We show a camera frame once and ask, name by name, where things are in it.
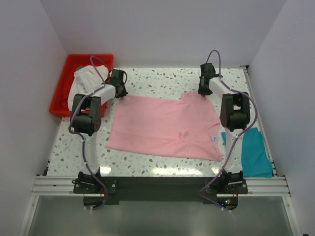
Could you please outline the pink t shirt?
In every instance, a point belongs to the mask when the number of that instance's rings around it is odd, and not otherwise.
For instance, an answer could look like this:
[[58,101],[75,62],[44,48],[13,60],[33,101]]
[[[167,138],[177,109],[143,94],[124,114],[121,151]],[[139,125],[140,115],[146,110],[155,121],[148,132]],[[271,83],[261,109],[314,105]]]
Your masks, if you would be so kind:
[[198,92],[181,99],[127,95],[116,109],[107,147],[140,154],[221,161],[220,121]]

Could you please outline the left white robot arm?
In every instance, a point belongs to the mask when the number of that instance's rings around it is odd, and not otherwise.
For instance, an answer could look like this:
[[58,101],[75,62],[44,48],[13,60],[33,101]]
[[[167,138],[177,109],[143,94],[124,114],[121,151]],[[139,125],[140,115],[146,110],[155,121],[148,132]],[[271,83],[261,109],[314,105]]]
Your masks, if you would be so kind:
[[96,154],[97,132],[101,127],[102,106],[110,99],[126,96],[126,82],[127,73],[113,69],[110,77],[99,88],[86,95],[74,96],[68,130],[82,139],[83,169],[73,184],[84,192],[100,193],[102,197],[107,194],[99,173]]

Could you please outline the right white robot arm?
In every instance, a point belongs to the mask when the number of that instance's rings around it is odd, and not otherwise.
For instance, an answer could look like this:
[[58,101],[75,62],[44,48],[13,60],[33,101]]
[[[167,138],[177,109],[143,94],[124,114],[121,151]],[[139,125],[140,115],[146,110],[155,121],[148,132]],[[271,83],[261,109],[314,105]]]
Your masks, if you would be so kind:
[[242,136],[251,120],[250,97],[246,92],[235,91],[222,81],[212,63],[200,66],[198,93],[215,94],[221,99],[220,123],[225,129],[226,156],[223,167],[209,183],[200,190],[205,194],[234,193],[246,187],[243,168],[236,164],[242,154]]

